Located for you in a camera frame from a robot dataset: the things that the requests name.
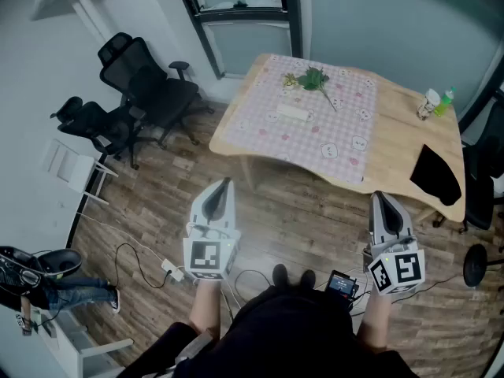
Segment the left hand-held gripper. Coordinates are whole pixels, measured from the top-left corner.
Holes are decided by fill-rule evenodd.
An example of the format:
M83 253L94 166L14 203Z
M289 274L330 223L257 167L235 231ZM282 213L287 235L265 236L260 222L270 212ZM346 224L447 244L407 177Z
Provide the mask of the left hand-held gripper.
M198 280L226 280L239 252L241 232L201 224L235 227L235 185L226 177L210 184L192 202L188 237L183 239L184 271Z

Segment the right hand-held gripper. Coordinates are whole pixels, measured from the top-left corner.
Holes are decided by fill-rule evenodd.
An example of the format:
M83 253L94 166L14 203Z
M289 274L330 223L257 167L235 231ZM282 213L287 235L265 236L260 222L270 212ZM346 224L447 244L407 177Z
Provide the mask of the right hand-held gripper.
M379 295L405 293L425 282L424 251L412 228L409 213L397 199L381 191L372 194L369 230L373 244L365 252L371 258L365 270L371 273ZM389 241L394 235L408 237Z

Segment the person's left forearm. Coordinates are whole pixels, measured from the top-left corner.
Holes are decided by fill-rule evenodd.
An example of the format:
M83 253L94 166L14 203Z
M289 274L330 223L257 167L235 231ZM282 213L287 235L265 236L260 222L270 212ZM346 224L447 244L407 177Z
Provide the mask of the person's left forearm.
M200 280L189 316L189 325L198 333L208 331L221 337L221 282Z

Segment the person's right forearm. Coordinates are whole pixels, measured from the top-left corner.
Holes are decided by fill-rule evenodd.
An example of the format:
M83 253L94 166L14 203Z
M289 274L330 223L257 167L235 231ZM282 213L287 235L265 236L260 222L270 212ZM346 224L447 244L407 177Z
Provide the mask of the person's right forearm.
M372 289L358 329L357 338L375 353L387 349L391 303L390 295L380 295L377 289Z

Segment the black cloth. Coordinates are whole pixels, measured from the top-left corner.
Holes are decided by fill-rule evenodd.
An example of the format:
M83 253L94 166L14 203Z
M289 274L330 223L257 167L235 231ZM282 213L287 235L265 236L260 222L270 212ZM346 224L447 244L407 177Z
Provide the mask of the black cloth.
M460 184L450 166L425 144L409 180L445 206L452 206L461 197Z

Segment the black round stool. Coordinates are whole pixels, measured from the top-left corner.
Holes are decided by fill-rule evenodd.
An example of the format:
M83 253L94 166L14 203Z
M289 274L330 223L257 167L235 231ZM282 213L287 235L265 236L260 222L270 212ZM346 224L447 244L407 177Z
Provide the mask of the black round stool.
M462 276L467 287L477 287L485 277L487 267L504 264L504 258L489 261L482 244L472 245L465 255Z

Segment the pink checked tablecloth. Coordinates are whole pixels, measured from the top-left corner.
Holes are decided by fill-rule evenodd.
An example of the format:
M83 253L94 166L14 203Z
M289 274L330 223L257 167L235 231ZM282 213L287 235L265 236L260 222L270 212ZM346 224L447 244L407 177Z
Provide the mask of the pink checked tablecloth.
M283 77L297 78L309 66L323 69L332 103L300 85L283 89ZM376 114L378 80L360 70L271 54L234 109L221 134L237 150L277 158L346 183L360 184ZM283 103L309 111L307 122L276 112Z

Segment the patterned white-lidded cup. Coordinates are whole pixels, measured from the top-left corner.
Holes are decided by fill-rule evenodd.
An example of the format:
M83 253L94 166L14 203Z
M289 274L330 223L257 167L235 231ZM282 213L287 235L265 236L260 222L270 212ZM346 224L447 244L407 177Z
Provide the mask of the patterned white-lidded cup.
M425 93L420 105L417 108L418 118L420 120L426 120L428 117L430 117L435 107L437 107L439 103L440 103L439 94L433 89L429 88L428 91Z

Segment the green drink bottle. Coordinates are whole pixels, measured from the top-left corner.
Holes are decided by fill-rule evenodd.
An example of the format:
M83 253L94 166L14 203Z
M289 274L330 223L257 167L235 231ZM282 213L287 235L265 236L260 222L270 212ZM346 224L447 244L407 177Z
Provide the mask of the green drink bottle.
M434 109L434 114L436 116L441 117L446 112L446 110L454 100L455 92L456 92L455 87L451 87L449 90L446 90L444 92L442 98L440 99L439 104Z

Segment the tall black mesh office chair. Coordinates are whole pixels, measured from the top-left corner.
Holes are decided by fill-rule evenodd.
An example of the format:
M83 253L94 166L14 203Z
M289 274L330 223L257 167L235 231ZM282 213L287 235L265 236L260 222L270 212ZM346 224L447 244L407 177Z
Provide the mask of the tall black mesh office chair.
M187 129L184 119L192 114L214 113L200 94L199 87L185 79L189 64L174 61L169 65L178 76L173 78L154 60L145 40L119 32L98 51L102 63L100 80L119 91L123 100L133 109L145 113L145 121L163 129L157 140L164 147L164 140L176 124L186 133L194 145L198 145L194 133Z

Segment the low black office chair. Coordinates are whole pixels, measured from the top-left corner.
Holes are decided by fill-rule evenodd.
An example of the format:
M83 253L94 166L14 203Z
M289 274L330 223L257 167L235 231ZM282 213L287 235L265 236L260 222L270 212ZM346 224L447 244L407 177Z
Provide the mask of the low black office chair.
M126 103L107 112L97 102L84 102L73 96L55 113L60 125L57 129L68 135L89 139L94 148L106 156L120 160L124 150L129 152L130 166L139 165L134 160L134 146L139 142L151 142L152 138L140 137L146 113Z

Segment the black rounded seat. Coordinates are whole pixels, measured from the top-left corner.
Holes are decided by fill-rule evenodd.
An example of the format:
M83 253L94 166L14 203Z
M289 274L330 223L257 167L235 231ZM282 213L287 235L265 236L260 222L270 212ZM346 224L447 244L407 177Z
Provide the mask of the black rounded seat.
M38 261L46 278L59 280L79 269L82 257L76 250L65 248L42 254L38 256Z

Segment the white low shelf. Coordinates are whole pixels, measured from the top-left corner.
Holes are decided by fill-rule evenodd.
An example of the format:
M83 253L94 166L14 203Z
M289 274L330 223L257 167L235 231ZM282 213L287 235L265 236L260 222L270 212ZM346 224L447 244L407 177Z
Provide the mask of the white low shelf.
M110 354L132 346L132 339L99 345L70 311L35 309L32 318L39 326L39 337L68 378L117 378L124 370Z

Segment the black recorder with screen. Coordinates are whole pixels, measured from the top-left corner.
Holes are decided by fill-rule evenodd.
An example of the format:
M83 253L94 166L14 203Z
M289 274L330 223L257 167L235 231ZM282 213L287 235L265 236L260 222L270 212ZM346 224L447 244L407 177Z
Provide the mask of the black recorder with screen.
M345 273L333 270L324 291L331 295L339 294L348 301L353 301L356 298L358 291L357 280L351 278Z

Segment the black metal door frame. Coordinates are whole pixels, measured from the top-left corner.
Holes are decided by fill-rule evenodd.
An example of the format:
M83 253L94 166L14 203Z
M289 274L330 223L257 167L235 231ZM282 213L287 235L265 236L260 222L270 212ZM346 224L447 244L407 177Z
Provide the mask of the black metal door frame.
M214 75L242 78L262 53L302 56L300 0L182 0Z

